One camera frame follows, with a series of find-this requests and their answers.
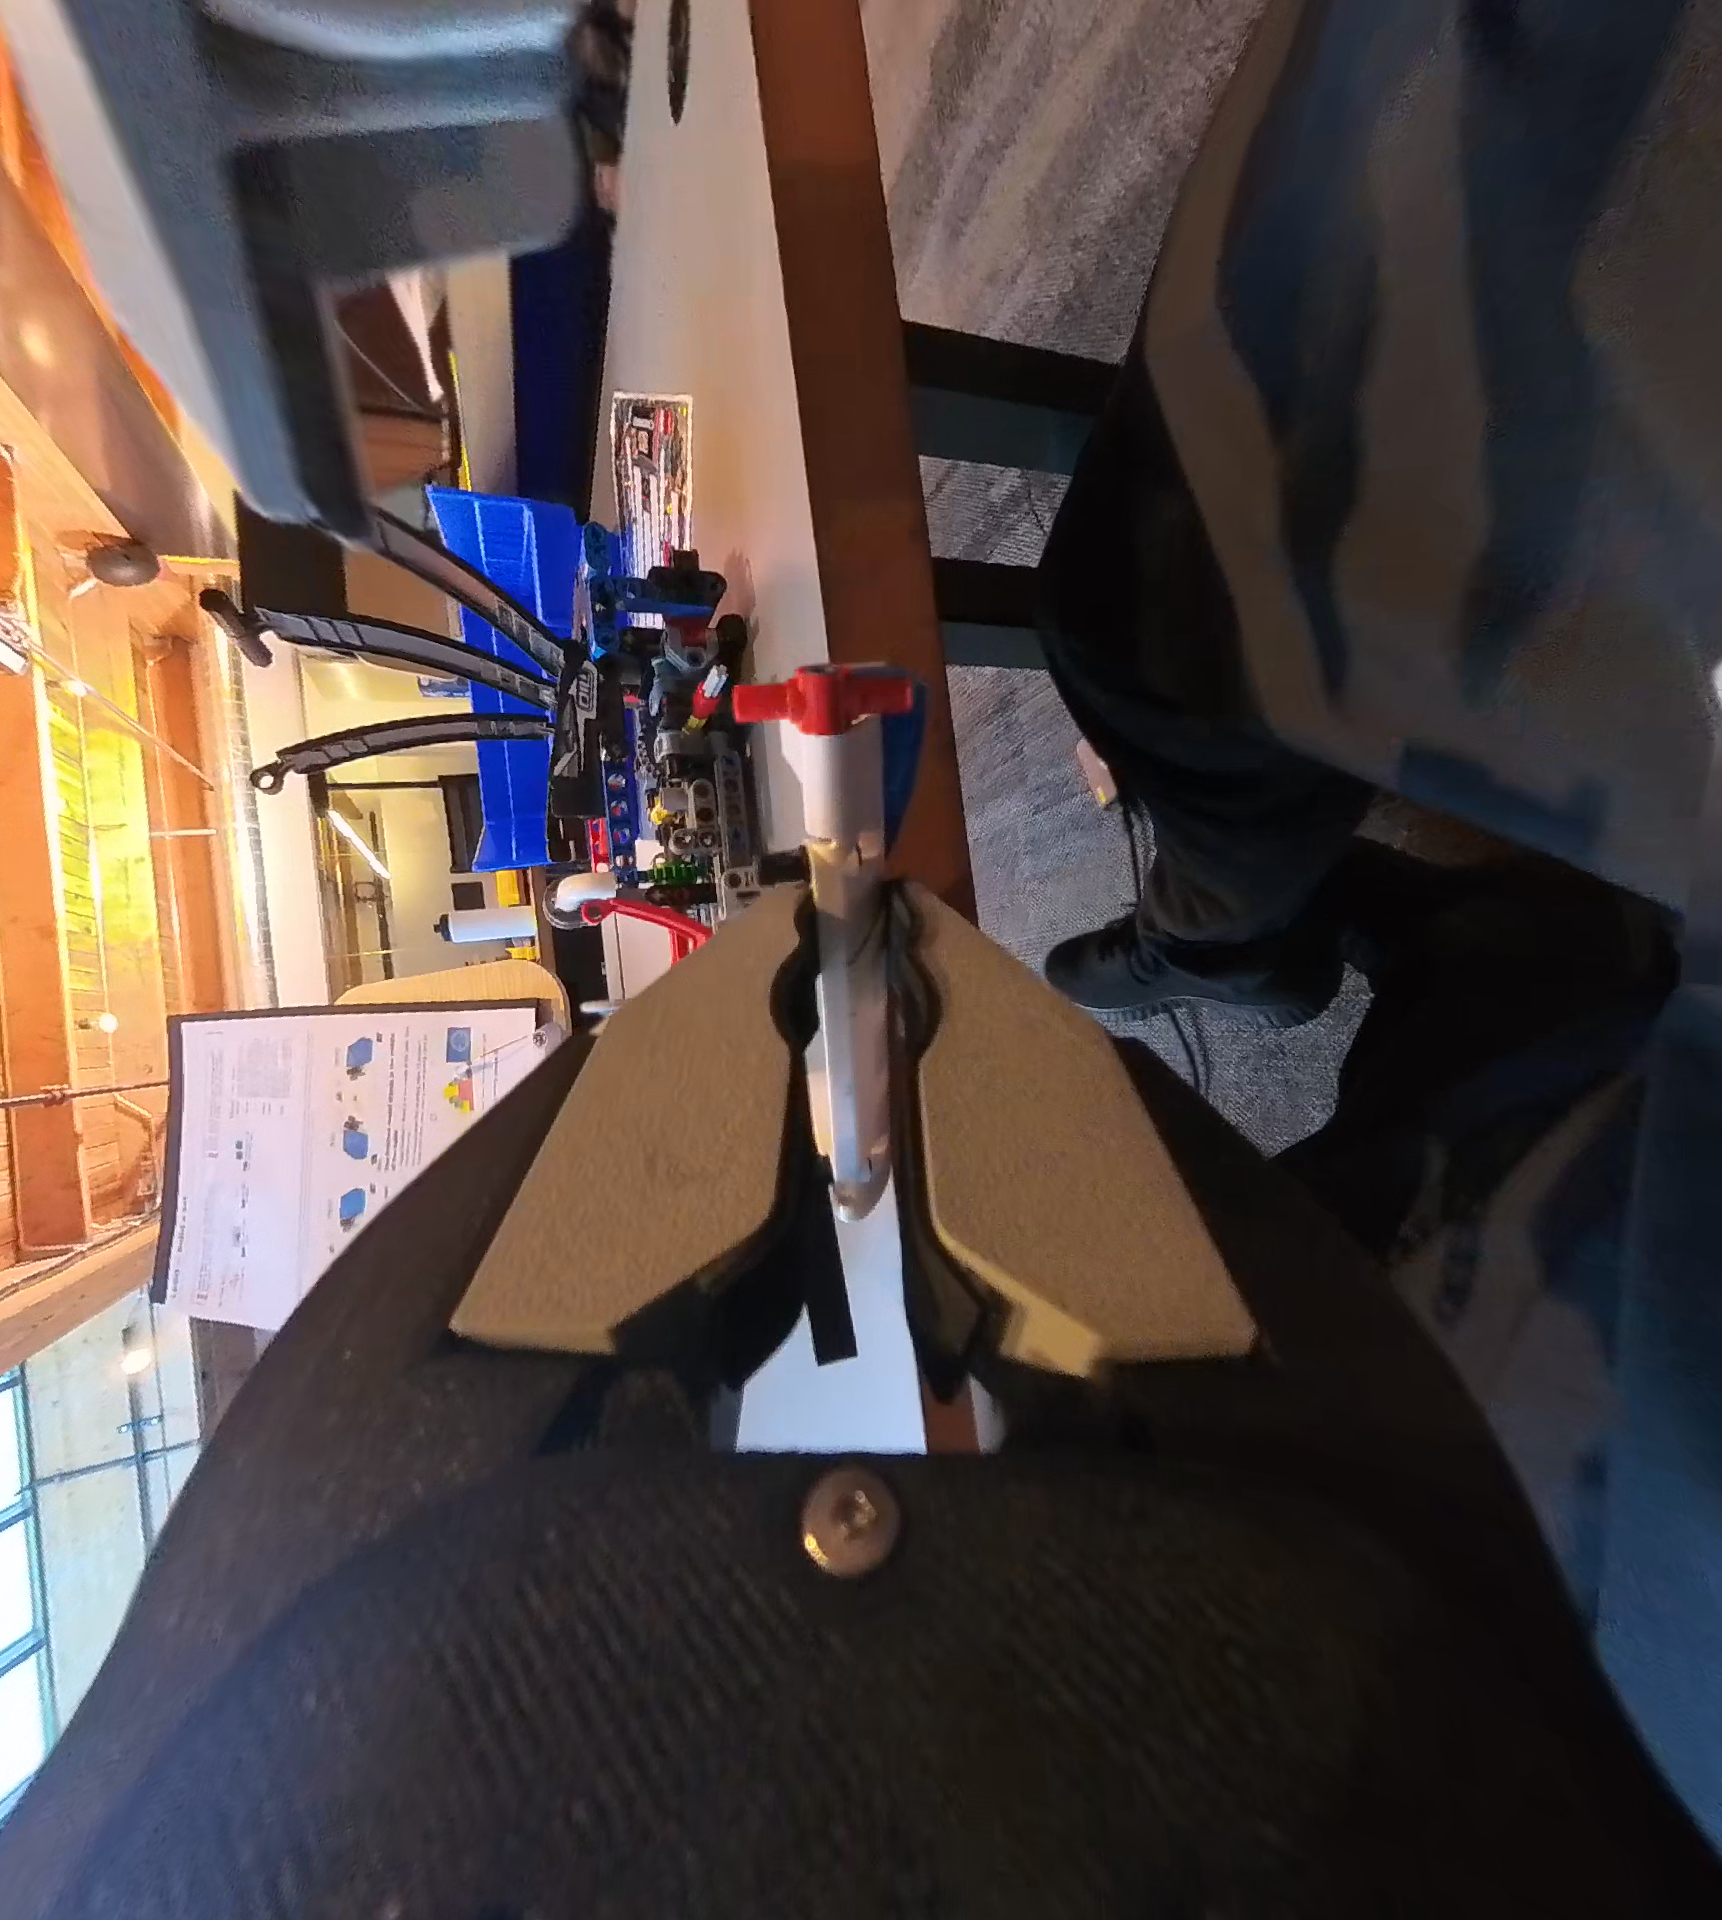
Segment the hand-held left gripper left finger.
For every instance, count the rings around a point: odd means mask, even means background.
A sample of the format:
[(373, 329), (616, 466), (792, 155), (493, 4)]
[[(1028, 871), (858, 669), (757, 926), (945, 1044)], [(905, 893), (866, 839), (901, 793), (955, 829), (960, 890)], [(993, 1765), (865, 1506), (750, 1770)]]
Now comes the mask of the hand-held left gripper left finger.
[(816, 911), (757, 898), (590, 1039), (450, 1327), (500, 1351), (766, 1362), (840, 1287), (813, 1128)]

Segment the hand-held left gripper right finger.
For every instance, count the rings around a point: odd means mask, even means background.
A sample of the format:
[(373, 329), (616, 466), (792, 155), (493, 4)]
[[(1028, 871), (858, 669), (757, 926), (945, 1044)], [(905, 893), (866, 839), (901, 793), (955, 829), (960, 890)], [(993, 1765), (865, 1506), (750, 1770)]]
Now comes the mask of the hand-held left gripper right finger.
[(1259, 1329), (1113, 1037), (912, 883), (882, 911), (917, 1364), (1071, 1379), (1243, 1357)]

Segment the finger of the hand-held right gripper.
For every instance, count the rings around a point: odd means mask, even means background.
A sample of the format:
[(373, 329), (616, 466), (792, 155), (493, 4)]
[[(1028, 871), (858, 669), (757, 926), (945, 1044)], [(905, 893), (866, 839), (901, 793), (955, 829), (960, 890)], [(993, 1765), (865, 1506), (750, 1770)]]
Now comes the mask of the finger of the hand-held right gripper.
[(0, 3), (101, 291), (269, 520), (373, 529), (330, 305), (247, 96), (264, 43), (205, 3)]
[(361, 284), (570, 237), (613, 105), (597, 3), (200, 3), (266, 279)]

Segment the toy brick helicopter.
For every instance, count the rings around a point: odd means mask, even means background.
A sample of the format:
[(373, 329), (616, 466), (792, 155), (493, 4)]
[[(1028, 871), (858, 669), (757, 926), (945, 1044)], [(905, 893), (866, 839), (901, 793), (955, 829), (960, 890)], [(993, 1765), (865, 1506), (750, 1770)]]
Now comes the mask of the toy brick helicopter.
[(464, 699), (417, 716), (368, 718), (276, 747), (250, 772), (264, 794), (288, 780), (330, 796), (332, 773), (392, 754), (471, 747), (490, 739), (568, 747), (601, 786), (603, 812), (554, 819), (564, 858), (544, 909), (557, 926), (634, 917), (675, 949), (790, 879), (816, 911), (823, 1105), (818, 1140), (842, 1218), (873, 1211), (892, 1169), (885, 864), (913, 786), (924, 694), (891, 666), (811, 662), (790, 680), (747, 680), (750, 636), (726, 608), (729, 582), (682, 549), (648, 574), (627, 569), (620, 532), (583, 525), (575, 636), (557, 638), (439, 536), (375, 510), (373, 544), (455, 605), (448, 636), (379, 615), (241, 605), (203, 589), (210, 622), (250, 666), (276, 647), (453, 683)]

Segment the white desk with wooden edge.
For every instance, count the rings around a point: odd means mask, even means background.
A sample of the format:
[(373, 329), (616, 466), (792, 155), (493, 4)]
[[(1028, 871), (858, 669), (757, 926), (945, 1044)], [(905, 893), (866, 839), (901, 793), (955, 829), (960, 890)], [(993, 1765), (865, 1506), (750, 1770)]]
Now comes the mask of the white desk with wooden edge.
[(892, 659), (929, 688), (894, 869), (974, 917), (870, 60), (856, 3), (639, 3), (611, 397), (688, 397), (693, 532), (767, 680)]

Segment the person's black shoe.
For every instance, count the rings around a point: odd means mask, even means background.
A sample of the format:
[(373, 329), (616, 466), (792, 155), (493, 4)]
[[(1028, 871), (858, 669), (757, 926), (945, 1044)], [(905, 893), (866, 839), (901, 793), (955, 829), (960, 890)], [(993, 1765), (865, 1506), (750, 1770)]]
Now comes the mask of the person's black shoe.
[(1221, 1009), (1259, 1027), (1316, 1020), (1345, 971), (1339, 940), (1318, 924), (1234, 942), (1186, 940), (1139, 912), (1059, 940), (1043, 961), (1045, 980), (1094, 1015), (1142, 1020)]

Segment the round wooden table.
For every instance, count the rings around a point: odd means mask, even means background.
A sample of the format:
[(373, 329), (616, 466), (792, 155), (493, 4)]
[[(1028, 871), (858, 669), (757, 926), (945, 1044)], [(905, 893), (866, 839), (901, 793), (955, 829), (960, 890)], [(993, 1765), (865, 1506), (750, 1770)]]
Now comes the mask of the round wooden table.
[(353, 983), (337, 996), (333, 1006), (398, 1008), (398, 1006), (478, 1006), (533, 1003), (545, 1022), (563, 1032), (573, 1029), (570, 996), (561, 978), (531, 957), (497, 957), (465, 963), (455, 970), (420, 971), (419, 975), (377, 978)]

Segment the dark blue board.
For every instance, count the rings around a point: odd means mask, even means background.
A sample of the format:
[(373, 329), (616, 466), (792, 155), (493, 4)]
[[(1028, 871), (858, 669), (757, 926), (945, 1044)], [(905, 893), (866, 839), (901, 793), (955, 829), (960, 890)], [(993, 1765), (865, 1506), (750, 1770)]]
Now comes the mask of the dark blue board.
[(613, 218), (511, 260), (516, 492), (590, 516), (601, 405)]

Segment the white printed paper sheet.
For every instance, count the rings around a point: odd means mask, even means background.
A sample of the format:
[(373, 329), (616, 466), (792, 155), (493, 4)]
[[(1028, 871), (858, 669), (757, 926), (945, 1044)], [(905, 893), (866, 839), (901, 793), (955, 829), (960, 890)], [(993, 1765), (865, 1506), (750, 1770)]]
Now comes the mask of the white printed paper sheet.
[(278, 1329), (568, 1037), (542, 997), (177, 1015), (151, 1301)]

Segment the printed instruction booklet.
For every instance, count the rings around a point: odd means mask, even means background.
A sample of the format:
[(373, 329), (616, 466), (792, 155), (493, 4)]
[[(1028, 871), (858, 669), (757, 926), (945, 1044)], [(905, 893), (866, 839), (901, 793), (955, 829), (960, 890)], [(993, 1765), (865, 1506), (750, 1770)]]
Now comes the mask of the printed instruction booklet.
[(693, 419), (688, 397), (611, 397), (615, 530), (632, 574), (672, 563), (695, 546)]

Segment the blue plastic bin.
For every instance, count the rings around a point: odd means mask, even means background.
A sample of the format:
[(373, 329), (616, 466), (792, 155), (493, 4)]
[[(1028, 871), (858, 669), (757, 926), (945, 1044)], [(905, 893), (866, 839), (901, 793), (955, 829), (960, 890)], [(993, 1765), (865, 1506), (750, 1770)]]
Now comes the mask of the blue plastic bin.
[[(557, 638), (575, 636), (575, 593), (583, 562), (583, 525), (570, 506), (516, 494), (427, 485), (427, 506), (450, 555), (460, 558)], [(554, 819), (603, 812), (601, 786), (570, 746), (570, 772), (556, 766), (557, 744), (490, 739), (476, 746), (479, 843), (476, 871), (514, 871), (559, 864)]]

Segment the person's black trousers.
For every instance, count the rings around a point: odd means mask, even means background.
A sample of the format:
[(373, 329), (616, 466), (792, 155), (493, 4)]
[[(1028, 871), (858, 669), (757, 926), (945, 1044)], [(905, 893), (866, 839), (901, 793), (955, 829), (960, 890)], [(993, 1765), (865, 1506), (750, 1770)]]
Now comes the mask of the person's black trousers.
[(1259, 721), (1231, 589), (1132, 353), (1038, 569), (1043, 652), (1146, 810), (1127, 912), (1186, 940), (1323, 926), (1372, 1001), (1328, 1122), (1286, 1154), (1380, 1259), (1470, 1220), (1616, 1079), (1679, 978), (1672, 917), (1562, 862), (1443, 865), (1365, 836), (1377, 791)]

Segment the person's patterned shirt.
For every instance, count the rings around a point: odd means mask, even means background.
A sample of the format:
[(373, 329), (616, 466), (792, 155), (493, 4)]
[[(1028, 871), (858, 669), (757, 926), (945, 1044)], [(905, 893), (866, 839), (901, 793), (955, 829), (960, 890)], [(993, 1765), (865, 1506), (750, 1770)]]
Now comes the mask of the person's patterned shirt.
[(1385, 1259), (1722, 1865), (1722, 3), (1274, 3), (1135, 348), (1259, 721), (1672, 917), (1642, 1049)]

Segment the dark metal desk frame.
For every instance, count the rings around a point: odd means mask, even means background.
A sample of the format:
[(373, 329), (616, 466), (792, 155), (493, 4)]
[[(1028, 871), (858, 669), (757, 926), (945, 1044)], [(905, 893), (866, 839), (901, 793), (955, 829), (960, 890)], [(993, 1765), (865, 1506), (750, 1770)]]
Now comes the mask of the dark metal desk frame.
[[(903, 365), (917, 454), (1073, 475), (1116, 386), (1113, 362), (905, 319)], [(1038, 572), (932, 558), (945, 662), (1040, 669)]]

